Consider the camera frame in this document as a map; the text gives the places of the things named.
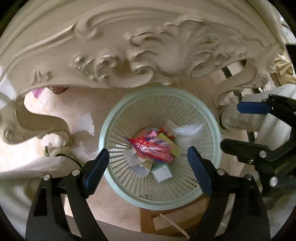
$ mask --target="trash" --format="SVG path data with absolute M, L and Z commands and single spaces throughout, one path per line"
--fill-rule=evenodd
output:
M 165 143 L 169 144 L 172 147 L 171 153 L 174 156 L 180 156 L 180 148 L 174 142 L 172 142 L 167 136 L 165 136 L 163 133 L 159 133 L 156 138 L 163 140 Z
M 168 165 L 158 162 L 158 161 L 156 161 L 153 164 L 152 169 L 151 169 L 151 173 L 154 176 L 154 178 L 157 180 L 157 182 L 159 182 L 159 183 L 161 183 L 173 176 Z
M 151 130 L 149 133 L 148 133 L 148 136 L 147 137 L 156 137 L 157 136 L 157 133 L 153 130 Z
M 134 167 L 130 167 L 130 170 L 133 173 L 135 173 L 136 176 L 143 178 L 143 177 L 147 176 L 150 173 L 151 168 L 147 169 L 145 166 L 140 164 L 140 165 L 136 165 Z
M 172 162 L 174 156 L 180 156 L 180 148 L 174 143 L 177 134 L 173 131 L 177 128 L 174 122 L 167 119 L 163 128 L 145 128 L 134 138 L 126 138 L 133 145 L 132 149 L 123 152 L 130 170 L 138 177 L 145 177 L 153 169 L 153 176 L 158 182 L 172 177 L 166 163 Z
M 173 129 L 173 132 L 177 134 L 175 142 L 183 152 L 187 153 L 189 147 L 198 145 L 202 127 L 203 124 L 194 123 Z
M 126 138 L 136 149 L 139 157 L 143 157 L 143 155 L 148 156 L 149 158 L 164 161 L 164 162 L 171 162 L 173 157 L 170 154 L 172 147 L 165 143 L 157 143 L 152 142 L 148 139 L 141 137 L 139 139 L 130 139 Z
M 125 150 L 122 152 L 131 167 L 141 164 L 142 162 L 138 159 L 138 155 L 133 153 L 133 149 Z

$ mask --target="wooden chair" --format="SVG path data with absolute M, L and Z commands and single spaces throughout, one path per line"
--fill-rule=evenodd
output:
M 181 222 L 177 222 L 177 223 L 174 222 L 179 227 L 184 229 L 188 233 L 188 235 L 190 235 L 192 232 L 194 232 L 197 225 L 200 223 L 209 202 L 210 202 L 210 198 L 207 197 L 205 194 L 202 194 L 199 198 L 195 199 L 193 202 L 176 209 L 154 211 L 154 210 L 141 208 L 140 209 L 141 232 L 166 235 L 166 236 L 174 236 L 174 237 L 183 237 L 184 235 L 171 224 L 167 227 L 157 229 L 157 227 L 155 227 L 155 218 L 160 217 L 160 214 L 162 215 L 170 214 L 170 216 L 175 216 L 175 219 L 176 219 L 178 217 L 178 213 L 185 211 L 186 208 L 194 207 L 194 210 L 196 211 L 196 213 L 193 217 L 189 217 L 187 220 L 182 220 Z

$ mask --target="curved cabriole leg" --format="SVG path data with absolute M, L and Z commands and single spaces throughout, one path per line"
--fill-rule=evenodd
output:
M 259 88 L 266 85 L 270 79 L 270 73 L 275 71 L 274 60 L 279 52 L 282 52 L 282 47 L 276 43 L 266 48 L 255 60 L 247 60 L 241 72 L 226 79 L 217 87 L 216 106 L 227 105 L 228 102 L 225 99 L 231 91 L 243 91 L 244 88 Z
M 31 113 L 25 107 L 24 99 L 25 96 L 20 96 L 13 101 L 0 95 L 0 101 L 6 103 L 0 110 L 0 135 L 5 143 L 19 144 L 33 137 L 42 139 L 54 133 L 62 139 L 63 146 L 71 144 L 66 121 L 55 116 Z

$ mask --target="metal rivet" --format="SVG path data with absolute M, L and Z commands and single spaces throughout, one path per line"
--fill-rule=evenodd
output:
M 269 181 L 269 185 L 271 187 L 275 187 L 277 185 L 277 183 L 278 183 L 277 177 L 272 177 Z
M 78 169 L 75 169 L 73 172 L 72 172 L 72 175 L 73 176 L 77 176 L 79 175 L 80 171 Z
M 249 181 L 254 179 L 254 177 L 251 174 L 246 174 L 245 178 L 247 178 Z
M 44 181 L 47 181 L 48 179 L 50 179 L 50 175 L 49 175 L 49 174 L 46 174 L 46 175 L 43 177 L 43 180 L 44 180 Z
M 223 176 L 225 174 L 225 171 L 223 169 L 217 169 L 217 174 Z
M 261 158 L 265 158 L 265 157 L 266 157 L 266 151 L 264 151 L 264 150 L 260 151 L 260 152 L 259 152 L 259 156 L 260 156 Z

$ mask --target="table leg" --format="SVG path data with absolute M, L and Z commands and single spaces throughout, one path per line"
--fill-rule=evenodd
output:
M 0 110 L 0 136 L 7 144 L 22 143 L 33 137 L 42 139 L 45 135 L 58 135 L 63 145 L 70 145 L 71 135 L 65 120 L 50 116 L 34 114 L 24 105 L 25 96 L 19 96 L 15 101 L 0 95 L 0 100 L 6 105 Z

